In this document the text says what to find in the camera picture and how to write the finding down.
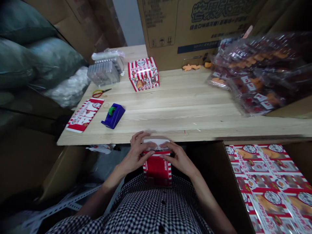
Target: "gray bag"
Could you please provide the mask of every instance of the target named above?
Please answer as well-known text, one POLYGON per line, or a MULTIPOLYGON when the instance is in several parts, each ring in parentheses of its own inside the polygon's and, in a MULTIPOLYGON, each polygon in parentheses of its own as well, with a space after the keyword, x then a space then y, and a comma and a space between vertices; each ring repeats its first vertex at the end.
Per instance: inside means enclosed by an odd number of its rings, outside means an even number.
POLYGON ((1 37, 23 45, 54 35, 55 28, 27 3, 10 0, 1 6, 1 37))
POLYGON ((37 76, 31 84, 39 90, 54 88, 88 64, 81 54, 58 38, 46 38, 25 47, 37 56, 33 64, 37 76))
POLYGON ((35 78, 37 58, 25 47, 0 38, 0 89, 16 88, 35 78))

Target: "red printed box flap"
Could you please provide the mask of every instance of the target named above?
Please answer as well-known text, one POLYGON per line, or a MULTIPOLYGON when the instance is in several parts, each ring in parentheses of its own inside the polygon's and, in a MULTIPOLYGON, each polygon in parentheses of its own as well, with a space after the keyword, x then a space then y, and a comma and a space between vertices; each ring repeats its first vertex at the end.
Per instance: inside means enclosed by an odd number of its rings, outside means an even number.
POLYGON ((128 75, 131 80, 144 80, 158 76, 158 69, 153 57, 128 63, 128 75))

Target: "folded cardboard box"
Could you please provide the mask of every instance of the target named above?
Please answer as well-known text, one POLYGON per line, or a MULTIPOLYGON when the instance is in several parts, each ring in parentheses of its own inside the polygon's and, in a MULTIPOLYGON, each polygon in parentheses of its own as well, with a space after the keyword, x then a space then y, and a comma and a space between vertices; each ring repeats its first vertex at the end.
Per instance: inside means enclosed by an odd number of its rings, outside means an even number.
POLYGON ((266 0, 137 0, 146 49, 159 71, 202 65, 220 38, 242 34, 266 0))
POLYGON ((79 146, 57 146, 54 136, 18 127, 0 139, 0 203, 36 191, 39 202, 74 185, 85 158, 79 146))

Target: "cardboard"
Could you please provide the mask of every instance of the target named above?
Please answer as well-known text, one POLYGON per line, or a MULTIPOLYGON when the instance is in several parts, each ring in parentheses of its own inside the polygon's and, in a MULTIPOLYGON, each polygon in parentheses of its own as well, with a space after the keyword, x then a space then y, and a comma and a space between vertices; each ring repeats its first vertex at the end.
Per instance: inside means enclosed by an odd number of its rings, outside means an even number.
POLYGON ((18 127, 0 140, 0 203, 27 190, 43 190, 40 201, 70 189, 84 147, 57 146, 54 136, 18 127))
MULTIPOLYGON (((258 140, 255 143, 261 145, 264 142, 258 140)), ((279 141, 273 140, 272 143, 276 144, 279 141)), ((250 144, 250 142, 241 141, 240 144, 246 145, 250 144)), ((283 147, 311 184, 312 173, 309 152, 312 149, 312 143, 288 143, 283 147)), ((212 194, 237 233, 254 233, 251 219, 223 142, 190 143, 186 153, 201 172, 212 194)))
POLYGON ((221 37, 245 33, 266 0, 138 0, 149 57, 159 71, 209 61, 221 37))
POLYGON ((87 61, 94 52, 108 47, 97 19, 87 0, 26 0, 61 33, 59 37, 87 61))
POLYGON ((271 0, 267 1, 257 15, 251 36, 267 33, 277 22, 281 15, 288 9, 293 0, 271 0))
POLYGON ((293 102, 285 107, 274 110, 266 116, 292 117, 300 119, 312 119, 312 96, 293 102))
POLYGON ((112 0, 89 0, 111 48, 123 47, 125 38, 112 0))

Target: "left hand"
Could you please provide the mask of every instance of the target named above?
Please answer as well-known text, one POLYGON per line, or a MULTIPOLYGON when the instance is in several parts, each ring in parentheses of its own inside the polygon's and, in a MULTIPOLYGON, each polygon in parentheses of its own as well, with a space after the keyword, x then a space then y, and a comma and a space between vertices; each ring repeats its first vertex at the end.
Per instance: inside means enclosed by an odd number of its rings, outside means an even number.
POLYGON ((143 137, 147 136, 150 136, 150 133, 144 131, 138 132, 132 136, 130 140, 130 151, 118 165, 118 170, 123 173, 124 176, 141 167, 146 162, 146 160, 155 153, 155 151, 150 151, 147 154, 141 156, 141 153, 144 150, 157 147, 157 145, 153 142, 141 144, 143 137))

